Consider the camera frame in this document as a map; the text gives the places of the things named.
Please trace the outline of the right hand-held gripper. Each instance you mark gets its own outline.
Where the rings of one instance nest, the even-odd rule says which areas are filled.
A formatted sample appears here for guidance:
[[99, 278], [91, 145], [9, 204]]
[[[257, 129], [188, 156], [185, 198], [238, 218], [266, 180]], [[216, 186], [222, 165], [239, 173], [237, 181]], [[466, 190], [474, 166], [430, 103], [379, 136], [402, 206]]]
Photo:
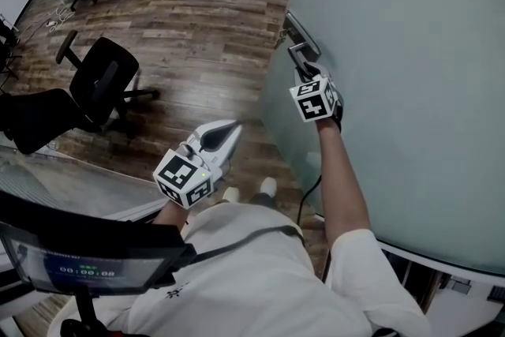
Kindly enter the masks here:
[[331, 74], [321, 64], [304, 62], [296, 67], [290, 95], [303, 122], [330, 118], [342, 129], [343, 100]]

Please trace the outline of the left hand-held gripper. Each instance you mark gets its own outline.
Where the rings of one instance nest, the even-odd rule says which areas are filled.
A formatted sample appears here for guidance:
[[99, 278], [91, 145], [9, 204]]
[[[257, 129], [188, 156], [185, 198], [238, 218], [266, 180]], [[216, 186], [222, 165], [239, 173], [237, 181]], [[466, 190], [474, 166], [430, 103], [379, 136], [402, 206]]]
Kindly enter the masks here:
[[177, 149], [168, 150], [154, 170], [160, 192], [182, 208], [192, 208], [213, 194], [242, 130], [233, 119], [198, 126]]

